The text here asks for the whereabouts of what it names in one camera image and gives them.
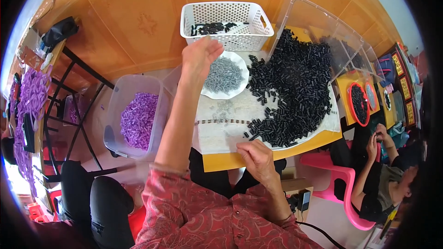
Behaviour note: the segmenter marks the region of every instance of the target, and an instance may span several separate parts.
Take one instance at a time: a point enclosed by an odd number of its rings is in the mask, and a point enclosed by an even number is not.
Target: red plate
[[[358,120],[357,115],[355,114],[355,110],[354,110],[354,105],[352,104],[352,87],[353,86],[358,86],[360,88],[360,90],[363,92],[363,98],[365,99],[362,104],[366,104],[367,106],[367,116],[366,116],[366,121],[364,124],[362,124],[362,122],[360,120]],[[362,88],[362,86],[360,86],[358,83],[354,82],[351,84],[351,86],[349,87],[349,98],[348,98],[348,103],[351,109],[351,114],[352,117],[358,122],[358,124],[360,124],[361,126],[365,127],[366,125],[368,125],[369,123],[369,103],[368,103],[368,96],[366,95],[365,90]]]

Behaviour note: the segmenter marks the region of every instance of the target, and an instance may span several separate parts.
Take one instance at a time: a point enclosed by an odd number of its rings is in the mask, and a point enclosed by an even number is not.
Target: cardboard box
[[[311,192],[311,195],[309,196],[309,202],[310,202],[309,208],[307,210],[305,210],[303,212],[303,214],[299,209],[296,209],[296,212],[295,212],[297,221],[306,222],[309,209],[311,208],[311,199],[312,199],[312,193],[314,191],[314,187],[305,178],[281,180],[280,182],[281,182],[281,187],[282,187],[283,191],[286,192],[287,196],[290,196],[292,194],[298,194],[299,191],[302,191],[304,189],[307,189],[308,191]]]

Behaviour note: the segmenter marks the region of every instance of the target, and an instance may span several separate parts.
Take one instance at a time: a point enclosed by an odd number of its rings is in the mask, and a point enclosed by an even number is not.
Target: black bag
[[[48,47],[46,53],[52,52],[54,47],[64,39],[76,34],[78,26],[75,24],[73,17],[65,18],[56,24],[43,36],[42,40],[45,46]]]

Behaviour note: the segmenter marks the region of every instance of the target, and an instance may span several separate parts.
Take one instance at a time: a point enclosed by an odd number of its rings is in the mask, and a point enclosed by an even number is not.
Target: black metal table frame
[[[85,121],[86,116],[88,115],[89,110],[91,109],[92,105],[94,104],[95,99],[97,99],[97,96],[99,95],[100,91],[102,91],[102,89],[103,89],[103,87],[105,85],[110,87],[111,89],[114,89],[114,85],[110,81],[105,79],[103,76],[98,74],[98,72],[96,72],[94,69],[92,69],[90,66],[88,66],[85,62],[83,62],[77,55],[75,55],[72,51],[70,51],[68,47],[64,47],[63,48],[63,54],[65,54],[68,58],[71,59],[71,63],[69,64],[68,68],[66,69],[66,71],[63,74],[63,77],[60,79],[60,81],[56,80],[55,78],[52,78],[52,83],[57,85],[57,88],[55,89],[54,94],[52,96],[48,97],[51,100],[51,102],[49,103],[48,111],[45,113],[44,120],[43,120],[43,130],[44,130],[44,134],[46,135],[46,143],[47,143],[47,147],[48,147],[49,158],[50,158],[51,164],[52,164],[52,166],[54,168],[55,175],[43,175],[43,176],[46,178],[47,182],[59,182],[60,172],[58,171],[57,165],[60,164],[60,161],[56,161],[55,160],[54,154],[52,152],[51,139],[50,139],[50,136],[49,136],[49,131],[50,130],[51,131],[57,131],[57,132],[58,132],[58,130],[53,129],[53,128],[47,126],[48,119],[57,120],[59,122],[63,122],[65,124],[69,124],[69,125],[73,125],[73,126],[77,127],[76,130],[75,130],[74,136],[72,138],[71,144],[69,146],[69,150],[68,150],[68,153],[66,155],[66,160],[69,160],[70,154],[72,152],[72,149],[74,147],[75,141],[77,139],[77,135],[78,135],[78,133],[81,130],[81,132],[83,133],[83,136],[85,138],[86,145],[88,146],[88,149],[89,149],[89,151],[90,151],[90,153],[92,155],[92,158],[94,159],[95,163],[97,164],[98,168],[100,169],[99,171],[93,172],[94,176],[100,176],[100,175],[116,173],[117,172],[116,168],[113,168],[113,169],[103,169],[102,168],[102,166],[100,165],[100,162],[97,159],[97,156],[94,153],[94,150],[93,150],[93,148],[91,146],[91,143],[89,142],[88,136],[86,135],[85,128],[83,127],[83,122]],[[98,87],[97,91],[95,92],[94,97],[92,98],[91,102],[89,103],[89,106],[86,108],[86,111],[83,114],[83,117],[80,117],[80,113],[78,111],[77,102],[75,101],[75,94],[77,93],[77,91],[75,91],[74,89],[64,85],[64,81],[68,77],[69,72],[72,70],[72,68],[74,67],[75,64],[77,64],[79,67],[81,67],[87,73],[89,73],[90,75],[92,75],[94,78],[96,78],[97,80],[99,80],[101,82],[100,86]],[[51,109],[52,109],[52,107],[54,105],[54,102],[62,103],[62,100],[57,99],[58,92],[61,89],[64,89],[65,91],[71,93],[72,96],[73,96],[72,102],[74,104],[75,113],[77,115],[77,118],[80,118],[78,124],[73,123],[73,122],[69,122],[69,121],[66,121],[66,120],[63,120],[63,119],[60,119],[58,117],[54,117],[54,116],[50,115],[50,112],[51,112]]]

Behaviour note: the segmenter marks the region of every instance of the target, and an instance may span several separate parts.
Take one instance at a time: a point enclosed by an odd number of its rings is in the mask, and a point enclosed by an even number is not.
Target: white plastic basket
[[[191,36],[191,26],[199,23],[233,22],[237,26],[212,34],[226,51],[260,51],[268,37],[274,35],[266,14],[260,5],[250,2],[202,2],[186,4],[182,8],[180,34],[188,44],[204,37]]]

